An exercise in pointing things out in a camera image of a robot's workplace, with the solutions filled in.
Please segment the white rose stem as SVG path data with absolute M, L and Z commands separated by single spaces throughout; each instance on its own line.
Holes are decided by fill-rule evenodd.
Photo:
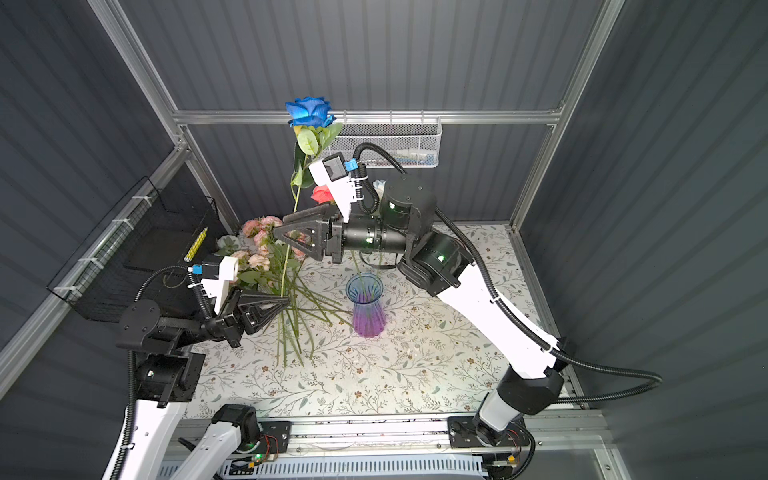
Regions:
M 386 181 L 385 181 L 385 180 L 375 180 L 375 181 L 373 182 L 373 187 L 374 187 L 374 189 L 375 189 L 375 190 L 376 190 L 376 191 L 377 191 L 377 192 L 378 192 L 380 195 L 382 195 L 382 194 L 383 194 L 383 192 L 384 192 L 384 190 L 385 190 L 385 186 L 386 186 Z

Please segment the blue rose stem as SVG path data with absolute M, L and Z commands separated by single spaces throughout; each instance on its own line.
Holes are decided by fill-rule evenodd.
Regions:
M 294 134 L 289 191 L 293 201 L 292 213 L 297 213 L 302 192 L 310 186 L 310 161 L 329 147 L 342 126 L 335 124 L 331 103 L 324 97 L 297 98 L 286 102 L 285 108 Z

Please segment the pink red rose stem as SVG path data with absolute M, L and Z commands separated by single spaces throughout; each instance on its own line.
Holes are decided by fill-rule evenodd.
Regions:
M 324 203 L 333 204 L 335 202 L 334 197 L 331 194 L 330 189 L 327 185 L 315 186 L 311 194 L 311 199 L 315 201 L 317 204 L 324 204 Z

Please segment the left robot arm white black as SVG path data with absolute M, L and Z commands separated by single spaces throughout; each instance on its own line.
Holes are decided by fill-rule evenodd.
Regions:
M 128 403 L 120 438 L 103 476 L 154 479 L 173 434 L 194 397 L 205 357 L 192 345 L 223 341 L 238 348 L 289 306 L 282 296 L 234 288 L 219 312 L 201 302 L 201 318 L 163 314 L 159 304 L 137 299 L 123 313 L 117 345 L 128 353 Z M 216 411 L 175 479 L 212 479 L 229 457 L 252 468 L 286 452 L 291 426 L 263 424 L 252 406 L 226 404 Z

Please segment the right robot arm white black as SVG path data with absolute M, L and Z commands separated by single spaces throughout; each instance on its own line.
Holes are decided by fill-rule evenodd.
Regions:
M 345 251 L 395 253 L 397 270 L 417 288 L 469 320 L 506 358 L 508 368 L 473 419 L 474 433 L 495 446 L 512 424 L 555 403 L 563 386 L 557 338 L 522 314 L 494 287 L 478 249 L 447 223 L 435 195 L 411 175 L 386 182 L 376 216 L 345 215 L 338 194 L 332 201 L 287 216 L 277 240 L 315 260 L 339 263 Z

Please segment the blue purple glass vase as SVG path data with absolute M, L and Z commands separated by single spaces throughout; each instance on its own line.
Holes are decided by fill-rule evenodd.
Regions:
M 353 330 L 364 338 L 377 337 L 386 327 L 386 315 L 380 304 L 383 290 L 381 279 L 371 273 L 357 274 L 347 282 L 346 295 L 353 304 Z

